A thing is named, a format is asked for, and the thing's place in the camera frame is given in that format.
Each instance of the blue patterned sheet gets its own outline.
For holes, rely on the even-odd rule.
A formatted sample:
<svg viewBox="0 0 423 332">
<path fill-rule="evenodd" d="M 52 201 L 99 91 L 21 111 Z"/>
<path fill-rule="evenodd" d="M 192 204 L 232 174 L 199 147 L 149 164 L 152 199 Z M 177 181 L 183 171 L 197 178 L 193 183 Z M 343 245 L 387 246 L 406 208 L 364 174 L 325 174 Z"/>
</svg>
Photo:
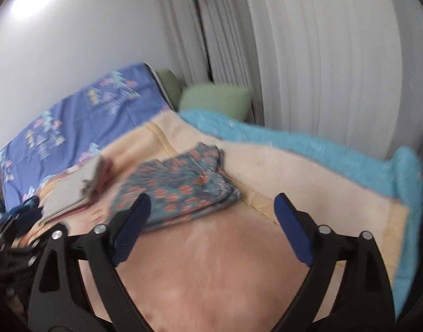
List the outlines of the blue patterned sheet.
<svg viewBox="0 0 423 332">
<path fill-rule="evenodd" d="M 381 161 L 321 138 L 247 125 L 209 111 L 186 111 L 180 117 L 204 134 L 231 142 L 286 149 L 381 195 L 400 199 L 410 209 L 393 283 L 394 307 L 396 314 L 400 314 L 417 269 L 423 214 L 423 167 L 412 149 L 401 147 L 391 160 Z"/>
<path fill-rule="evenodd" d="M 63 99 L 0 152 L 6 209 L 29 198 L 48 178 L 98 154 L 167 108 L 144 64 L 112 71 Z"/>
</svg>

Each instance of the curtain fold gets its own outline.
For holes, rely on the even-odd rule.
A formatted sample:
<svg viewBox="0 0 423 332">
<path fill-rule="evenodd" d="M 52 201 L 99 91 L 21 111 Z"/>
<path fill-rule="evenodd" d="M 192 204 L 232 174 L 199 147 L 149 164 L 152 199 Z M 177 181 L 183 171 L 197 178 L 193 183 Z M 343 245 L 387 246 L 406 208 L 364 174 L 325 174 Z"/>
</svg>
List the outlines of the curtain fold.
<svg viewBox="0 0 423 332">
<path fill-rule="evenodd" d="M 263 124 L 257 50 L 247 0 L 198 0 L 215 83 L 253 92 L 255 120 Z M 187 84 L 207 81 L 207 60 L 192 0 L 163 0 L 173 46 Z"/>
<path fill-rule="evenodd" d="M 265 125 L 377 158 L 423 137 L 418 0 L 248 0 Z"/>
</svg>

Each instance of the green cushion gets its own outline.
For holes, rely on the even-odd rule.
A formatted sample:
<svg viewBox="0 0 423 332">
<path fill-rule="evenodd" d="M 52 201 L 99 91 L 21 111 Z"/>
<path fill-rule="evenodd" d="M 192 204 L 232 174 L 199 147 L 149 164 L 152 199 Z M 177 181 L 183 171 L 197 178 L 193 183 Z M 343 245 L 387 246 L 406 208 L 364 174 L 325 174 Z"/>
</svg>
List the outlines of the green cushion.
<svg viewBox="0 0 423 332">
<path fill-rule="evenodd" d="M 182 95 L 181 86 L 175 74 L 170 70 L 157 71 L 157 75 L 164 87 L 163 93 L 165 98 L 168 99 L 171 104 L 171 108 L 178 111 L 179 100 Z"/>
<path fill-rule="evenodd" d="M 209 110 L 245 121 L 250 101 L 251 92 L 245 87 L 203 84 L 182 94 L 179 110 Z"/>
</svg>

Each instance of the blue gripper pad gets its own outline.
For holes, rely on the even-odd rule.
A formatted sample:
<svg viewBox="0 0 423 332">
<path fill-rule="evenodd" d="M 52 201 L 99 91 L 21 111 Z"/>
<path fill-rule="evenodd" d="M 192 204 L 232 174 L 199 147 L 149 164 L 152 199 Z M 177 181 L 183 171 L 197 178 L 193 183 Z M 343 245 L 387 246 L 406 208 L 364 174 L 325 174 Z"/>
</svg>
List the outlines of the blue gripper pad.
<svg viewBox="0 0 423 332">
<path fill-rule="evenodd" d="M 150 196 L 145 195 L 139 203 L 133 204 L 131 214 L 119 233 L 115 236 L 113 243 L 114 253 L 110 261 L 114 267 L 128 259 L 136 240 L 147 224 L 152 210 Z"/>
<path fill-rule="evenodd" d="M 274 200 L 274 213 L 287 236 L 298 260 L 311 267 L 314 262 L 312 240 L 295 216 L 295 208 L 290 206 L 281 195 Z"/>
</svg>

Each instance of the silver screw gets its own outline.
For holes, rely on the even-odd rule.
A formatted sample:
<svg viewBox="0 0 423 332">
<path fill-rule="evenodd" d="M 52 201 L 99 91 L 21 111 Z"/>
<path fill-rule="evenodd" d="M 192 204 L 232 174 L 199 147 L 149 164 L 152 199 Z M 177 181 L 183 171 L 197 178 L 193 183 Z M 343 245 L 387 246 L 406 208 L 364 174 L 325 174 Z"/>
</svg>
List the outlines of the silver screw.
<svg viewBox="0 0 423 332">
<path fill-rule="evenodd" d="M 368 240 L 373 239 L 373 235 L 372 235 L 372 233 L 371 233 L 371 232 L 368 232 L 368 231 L 364 231 L 364 232 L 362 233 L 362 237 L 364 237 L 365 239 L 368 239 Z"/>
<path fill-rule="evenodd" d="M 53 239 L 60 239 L 62 237 L 62 231 L 61 230 L 56 230 L 55 232 L 53 232 L 51 234 L 51 238 Z"/>
<path fill-rule="evenodd" d="M 332 229 L 329 226 L 319 226 L 319 232 L 323 235 L 329 235 L 332 232 Z"/>
<path fill-rule="evenodd" d="M 94 228 L 93 231 L 95 231 L 95 234 L 100 235 L 101 233 L 104 233 L 107 230 L 106 225 L 98 225 Z"/>
<path fill-rule="evenodd" d="M 29 267 L 31 267 L 31 266 L 35 263 L 35 261 L 36 261 L 36 256 L 33 256 L 33 257 L 29 260 L 29 263 L 28 263 Z"/>
</svg>

